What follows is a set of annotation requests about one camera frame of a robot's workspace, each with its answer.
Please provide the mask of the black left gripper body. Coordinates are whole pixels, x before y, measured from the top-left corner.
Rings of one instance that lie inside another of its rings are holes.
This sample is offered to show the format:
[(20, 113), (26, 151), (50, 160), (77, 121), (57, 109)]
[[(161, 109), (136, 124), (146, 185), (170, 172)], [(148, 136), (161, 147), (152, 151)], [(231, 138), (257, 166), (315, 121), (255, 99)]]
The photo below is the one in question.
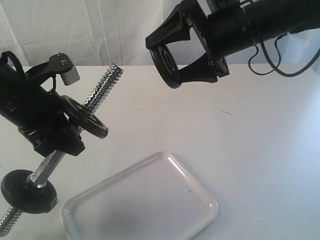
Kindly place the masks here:
[(61, 97), (41, 86), (5, 88), (4, 117), (18, 128), (33, 149), (49, 134), (72, 131)]

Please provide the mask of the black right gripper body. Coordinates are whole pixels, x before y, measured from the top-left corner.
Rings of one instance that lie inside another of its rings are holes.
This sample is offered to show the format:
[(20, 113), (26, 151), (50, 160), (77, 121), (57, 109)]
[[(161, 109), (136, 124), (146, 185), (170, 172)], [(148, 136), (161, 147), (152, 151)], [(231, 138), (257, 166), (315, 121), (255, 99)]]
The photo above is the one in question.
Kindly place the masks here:
[(218, 50), (212, 37), (210, 22), (197, 0), (187, 0), (186, 8), (188, 19), (199, 38), (207, 58), (208, 65), (213, 69), (217, 77), (225, 77), (230, 74), (226, 60), (218, 55)]

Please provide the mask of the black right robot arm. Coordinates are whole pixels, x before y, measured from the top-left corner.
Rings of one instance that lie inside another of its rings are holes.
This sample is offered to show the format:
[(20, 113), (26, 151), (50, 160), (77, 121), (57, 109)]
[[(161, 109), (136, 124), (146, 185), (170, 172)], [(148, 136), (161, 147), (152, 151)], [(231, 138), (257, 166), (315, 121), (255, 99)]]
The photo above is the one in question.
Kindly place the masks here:
[[(172, 89), (188, 82), (215, 83), (230, 71), (226, 57), (265, 41), (320, 26), (317, 0), (210, 0), (206, 15), (196, 0), (177, 4), (145, 39), (154, 65)], [(194, 30), (204, 54), (178, 68), (168, 44), (190, 40)]]

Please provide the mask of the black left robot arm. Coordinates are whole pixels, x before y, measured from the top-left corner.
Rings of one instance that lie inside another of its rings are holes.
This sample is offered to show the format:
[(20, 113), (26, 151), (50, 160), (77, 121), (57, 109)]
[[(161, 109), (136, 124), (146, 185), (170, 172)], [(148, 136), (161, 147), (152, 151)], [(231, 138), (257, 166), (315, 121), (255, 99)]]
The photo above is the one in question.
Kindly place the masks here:
[(56, 77), (70, 86), (79, 73), (65, 53), (24, 71), (12, 51), (0, 56), (0, 114), (14, 124), (33, 149), (43, 157), (54, 151), (78, 156), (85, 145), (66, 117), (63, 98), (57, 93)]

